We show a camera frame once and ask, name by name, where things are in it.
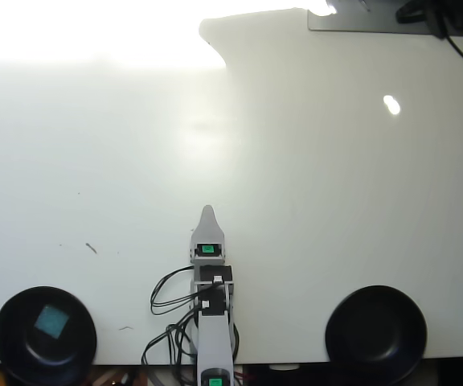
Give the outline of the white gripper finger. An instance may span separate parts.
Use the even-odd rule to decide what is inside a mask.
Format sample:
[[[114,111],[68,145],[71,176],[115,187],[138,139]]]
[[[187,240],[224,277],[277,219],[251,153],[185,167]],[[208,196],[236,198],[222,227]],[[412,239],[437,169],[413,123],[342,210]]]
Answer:
[[[192,232],[191,242],[224,242],[223,230],[211,205],[203,207],[199,223]]]

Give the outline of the white gripper body with motor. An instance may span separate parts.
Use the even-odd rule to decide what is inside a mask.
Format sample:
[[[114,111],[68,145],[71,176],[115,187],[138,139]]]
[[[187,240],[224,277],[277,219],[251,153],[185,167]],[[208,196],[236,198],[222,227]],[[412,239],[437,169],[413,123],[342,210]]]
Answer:
[[[223,265],[225,262],[223,233],[193,232],[190,247],[193,265]]]

